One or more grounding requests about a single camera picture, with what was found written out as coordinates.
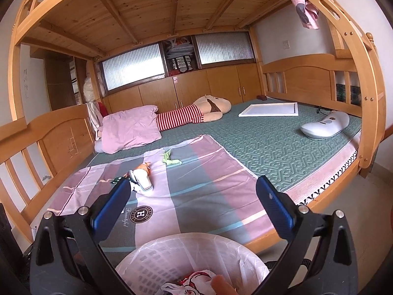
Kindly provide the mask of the person's right hand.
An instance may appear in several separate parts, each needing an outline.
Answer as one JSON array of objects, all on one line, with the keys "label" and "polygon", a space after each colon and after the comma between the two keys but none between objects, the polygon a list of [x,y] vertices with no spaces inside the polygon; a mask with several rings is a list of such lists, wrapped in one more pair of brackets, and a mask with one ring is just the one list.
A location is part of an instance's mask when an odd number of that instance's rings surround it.
[{"label": "person's right hand", "polygon": [[238,295],[237,291],[221,275],[216,275],[211,280],[211,287],[216,295]]}]

